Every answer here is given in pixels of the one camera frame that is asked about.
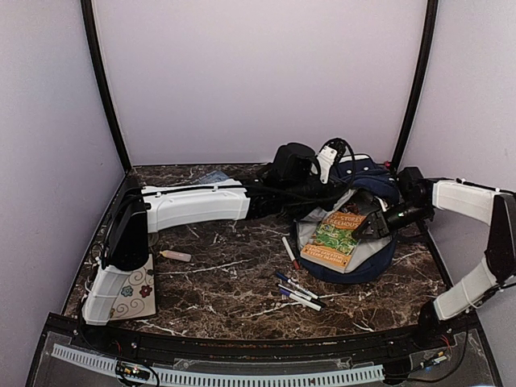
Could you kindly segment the navy blue backpack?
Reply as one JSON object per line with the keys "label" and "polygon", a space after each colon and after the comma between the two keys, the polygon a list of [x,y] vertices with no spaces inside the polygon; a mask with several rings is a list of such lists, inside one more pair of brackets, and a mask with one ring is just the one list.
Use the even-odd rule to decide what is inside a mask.
{"label": "navy blue backpack", "polygon": [[395,180],[384,165],[364,153],[343,157],[331,177],[351,188],[329,210],[318,207],[295,223],[299,262],[321,281],[374,281],[390,266],[397,237],[355,239],[352,232],[367,215],[400,202]]}

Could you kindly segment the orange treehouse paperback book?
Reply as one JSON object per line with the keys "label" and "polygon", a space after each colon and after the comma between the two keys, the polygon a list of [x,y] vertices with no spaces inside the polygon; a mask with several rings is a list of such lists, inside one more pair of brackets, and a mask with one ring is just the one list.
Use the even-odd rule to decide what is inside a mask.
{"label": "orange treehouse paperback book", "polygon": [[327,216],[303,246],[300,257],[345,273],[359,244],[359,240],[352,237],[352,232],[364,219],[364,215],[341,211]]}

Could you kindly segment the dark blue hardcover book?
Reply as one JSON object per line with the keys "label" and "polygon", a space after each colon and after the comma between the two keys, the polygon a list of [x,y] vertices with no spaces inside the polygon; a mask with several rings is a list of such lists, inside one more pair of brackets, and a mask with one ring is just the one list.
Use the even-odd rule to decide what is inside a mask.
{"label": "dark blue hardcover book", "polygon": [[229,179],[229,176],[226,175],[221,170],[215,170],[207,173],[206,175],[199,178],[200,184],[214,184],[222,181],[226,181]]}

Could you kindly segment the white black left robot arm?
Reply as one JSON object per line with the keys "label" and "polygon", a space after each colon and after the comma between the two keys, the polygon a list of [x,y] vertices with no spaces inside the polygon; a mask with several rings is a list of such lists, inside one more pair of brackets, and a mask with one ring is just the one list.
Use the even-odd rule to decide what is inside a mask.
{"label": "white black left robot arm", "polygon": [[97,352],[113,346],[113,332],[104,326],[124,282],[148,260],[148,235],[191,223],[305,215],[318,206],[332,210],[350,189],[348,183],[319,177],[290,183],[230,178],[174,187],[132,183],[108,217],[100,267],[78,314],[85,323],[82,338]]}

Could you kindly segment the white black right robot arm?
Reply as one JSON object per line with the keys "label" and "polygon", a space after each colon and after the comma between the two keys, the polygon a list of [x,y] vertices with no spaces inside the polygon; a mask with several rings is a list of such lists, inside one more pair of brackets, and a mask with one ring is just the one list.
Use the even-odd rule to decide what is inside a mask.
{"label": "white black right robot arm", "polygon": [[432,230],[443,252],[478,254],[475,264],[445,260],[454,275],[470,271],[421,309],[411,342],[427,350],[443,335],[440,323],[479,308],[495,293],[515,284],[515,194],[464,179],[401,178],[404,200],[369,214],[353,231],[355,239],[380,239],[420,220],[439,218]]}

